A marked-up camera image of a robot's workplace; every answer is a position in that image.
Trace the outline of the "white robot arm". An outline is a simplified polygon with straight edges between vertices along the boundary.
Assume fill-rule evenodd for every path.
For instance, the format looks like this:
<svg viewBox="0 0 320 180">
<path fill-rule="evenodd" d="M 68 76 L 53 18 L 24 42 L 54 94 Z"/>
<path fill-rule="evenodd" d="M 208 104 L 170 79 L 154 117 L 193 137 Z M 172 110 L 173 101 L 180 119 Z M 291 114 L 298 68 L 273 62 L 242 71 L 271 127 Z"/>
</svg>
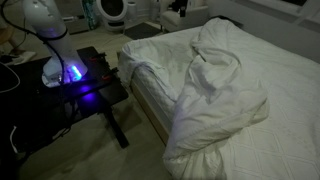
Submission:
<svg viewBox="0 0 320 180">
<path fill-rule="evenodd" d="M 51 58 L 43 66 L 42 81 L 49 87 L 78 82 L 88 68 L 73 48 L 68 29 L 54 0 L 22 0 L 23 13 Z"/>
</svg>

